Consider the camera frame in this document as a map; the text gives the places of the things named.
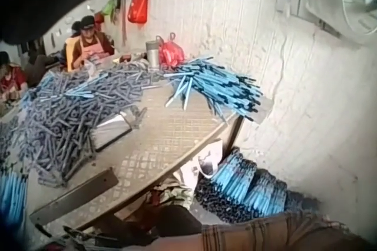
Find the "red plastic bag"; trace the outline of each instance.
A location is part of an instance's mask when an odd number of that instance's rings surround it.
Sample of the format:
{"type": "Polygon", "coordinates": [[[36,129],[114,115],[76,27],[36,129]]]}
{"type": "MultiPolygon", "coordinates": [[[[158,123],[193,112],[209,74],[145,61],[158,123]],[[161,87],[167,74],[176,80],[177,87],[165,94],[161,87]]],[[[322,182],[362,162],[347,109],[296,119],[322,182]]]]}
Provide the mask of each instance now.
{"type": "Polygon", "coordinates": [[[148,19],[148,0],[131,0],[127,18],[131,23],[146,23],[148,19]]]}
{"type": "Polygon", "coordinates": [[[183,49],[174,43],[175,33],[170,33],[169,40],[164,42],[161,36],[157,36],[156,40],[160,42],[160,62],[166,67],[176,67],[184,61],[183,49]]]}

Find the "red shirt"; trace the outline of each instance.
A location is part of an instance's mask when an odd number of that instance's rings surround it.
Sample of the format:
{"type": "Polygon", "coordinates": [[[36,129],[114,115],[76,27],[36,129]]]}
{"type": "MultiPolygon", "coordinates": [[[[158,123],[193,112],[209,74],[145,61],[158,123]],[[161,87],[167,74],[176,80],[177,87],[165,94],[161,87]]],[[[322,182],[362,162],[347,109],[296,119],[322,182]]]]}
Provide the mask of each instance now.
{"type": "Polygon", "coordinates": [[[13,86],[19,91],[21,90],[21,84],[26,82],[25,74],[20,67],[12,67],[11,78],[9,80],[5,78],[6,76],[7,75],[0,80],[2,92],[8,91],[13,86]]]}

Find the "metal bracket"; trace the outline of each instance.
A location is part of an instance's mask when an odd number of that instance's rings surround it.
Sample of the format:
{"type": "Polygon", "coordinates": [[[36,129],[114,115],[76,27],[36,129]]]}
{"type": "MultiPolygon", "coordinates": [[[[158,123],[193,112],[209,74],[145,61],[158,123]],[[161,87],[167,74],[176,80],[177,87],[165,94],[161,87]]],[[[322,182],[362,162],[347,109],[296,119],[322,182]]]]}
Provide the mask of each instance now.
{"type": "Polygon", "coordinates": [[[118,178],[113,170],[107,169],[74,190],[34,211],[29,218],[33,224],[44,226],[88,203],[117,184],[118,178]]]}

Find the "table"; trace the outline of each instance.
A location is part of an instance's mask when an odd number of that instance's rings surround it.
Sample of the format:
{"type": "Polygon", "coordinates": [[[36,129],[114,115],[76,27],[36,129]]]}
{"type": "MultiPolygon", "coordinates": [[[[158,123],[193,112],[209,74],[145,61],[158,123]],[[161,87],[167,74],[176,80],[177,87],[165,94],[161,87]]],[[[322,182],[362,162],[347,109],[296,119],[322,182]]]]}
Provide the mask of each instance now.
{"type": "MultiPolygon", "coordinates": [[[[198,153],[212,138],[216,138],[226,124],[210,112],[204,97],[190,95],[189,105],[183,111],[180,99],[169,108],[164,104],[173,89],[168,87],[146,90],[139,107],[147,107],[147,114],[139,130],[134,130],[102,151],[93,163],[84,166],[68,183],[66,189],[40,186],[32,170],[29,175],[27,213],[57,199],[99,172],[112,167],[119,183],[80,208],[47,224],[45,229],[54,236],[63,234],[62,226],[90,227],[94,220],[114,213],[164,176],[175,171],[198,153]]],[[[235,114],[224,109],[230,121],[235,114]]],[[[48,241],[27,222],[28,246],[38,247],[48,241]]]]}

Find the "plaid fabric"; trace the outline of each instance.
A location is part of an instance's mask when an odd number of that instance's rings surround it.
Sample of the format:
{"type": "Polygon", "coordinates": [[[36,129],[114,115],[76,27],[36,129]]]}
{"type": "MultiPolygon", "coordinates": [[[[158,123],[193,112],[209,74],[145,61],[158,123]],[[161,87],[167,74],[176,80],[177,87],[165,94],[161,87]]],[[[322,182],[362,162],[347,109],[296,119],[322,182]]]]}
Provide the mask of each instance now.
{"type": "Polygon", "coordinates": [[[311,213],[282,213],[242,224],[204,226],[202,241],[204,251],[365,250],[368,245],[343,224],[311,213]]]}

